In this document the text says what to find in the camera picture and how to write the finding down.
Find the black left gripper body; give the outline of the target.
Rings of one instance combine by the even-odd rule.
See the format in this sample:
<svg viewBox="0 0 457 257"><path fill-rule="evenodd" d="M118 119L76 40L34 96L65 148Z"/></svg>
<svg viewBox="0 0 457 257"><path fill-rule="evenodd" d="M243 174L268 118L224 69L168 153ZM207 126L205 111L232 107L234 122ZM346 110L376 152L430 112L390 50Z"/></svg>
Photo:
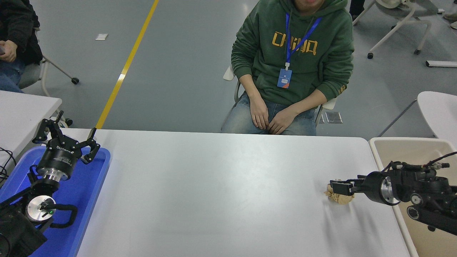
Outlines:
<svg viewBox="0 0 457 257"><path fill-rule="evenodd" d="M62 171L65 177L73 174L76 163L82 156L81 148L77 148L77 140L72 138L63 139L63 144L59 139L54 138L47 142L47 148L41 161L37 165L37 173L44 176L48 170Z"/></svg>

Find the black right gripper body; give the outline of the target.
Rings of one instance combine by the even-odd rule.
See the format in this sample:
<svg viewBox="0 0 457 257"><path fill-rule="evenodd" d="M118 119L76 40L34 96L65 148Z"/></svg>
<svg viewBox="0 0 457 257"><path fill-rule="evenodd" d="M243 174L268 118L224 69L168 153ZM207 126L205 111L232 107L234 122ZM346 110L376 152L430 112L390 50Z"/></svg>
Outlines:
<svg viewBox="0 0 457 257"><path fill-rule="evenodd" d="M364 178L361 185L362 192L373 202L384 204L381 192L384 175L380 171L373 171Z"/></svg>

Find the person's left hand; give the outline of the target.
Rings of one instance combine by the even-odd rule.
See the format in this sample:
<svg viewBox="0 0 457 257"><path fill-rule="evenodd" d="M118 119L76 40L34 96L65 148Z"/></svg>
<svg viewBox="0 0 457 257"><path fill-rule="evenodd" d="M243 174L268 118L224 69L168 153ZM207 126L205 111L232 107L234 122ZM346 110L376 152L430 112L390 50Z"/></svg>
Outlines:
<svg viewBox="0 0 457 257"><path fill-rule="evenodd" d="M279 111L269 122L267 130L272 135L280 135L284 132L294 121L299 113L290 107Z"/></svg>

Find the person's hand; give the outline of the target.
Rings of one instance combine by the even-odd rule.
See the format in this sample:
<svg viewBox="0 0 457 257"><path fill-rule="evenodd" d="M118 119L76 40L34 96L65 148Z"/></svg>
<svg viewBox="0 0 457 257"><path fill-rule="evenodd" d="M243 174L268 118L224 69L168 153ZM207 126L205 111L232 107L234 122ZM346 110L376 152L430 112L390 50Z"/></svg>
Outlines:
<svg viewBox="0 0 457 257"><path fill-rule="evenodd" d="M4 49L4 54L0 56L0 59L8 63L14 62L16 60L17 45L10 40L0 41L0 45Z"/></svg>

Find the person's right hand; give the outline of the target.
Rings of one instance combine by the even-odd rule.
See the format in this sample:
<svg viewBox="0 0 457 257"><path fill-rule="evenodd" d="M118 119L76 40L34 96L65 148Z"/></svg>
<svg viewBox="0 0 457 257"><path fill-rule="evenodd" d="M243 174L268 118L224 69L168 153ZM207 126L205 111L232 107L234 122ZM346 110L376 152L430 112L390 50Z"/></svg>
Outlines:
<svg viewBox="0 0 457 257"><path fill-rule="evenodd" d="M255 127L260 130L267 129L269 125L269 114L264 100L260 96L249 97L250 114Z"/></svg>

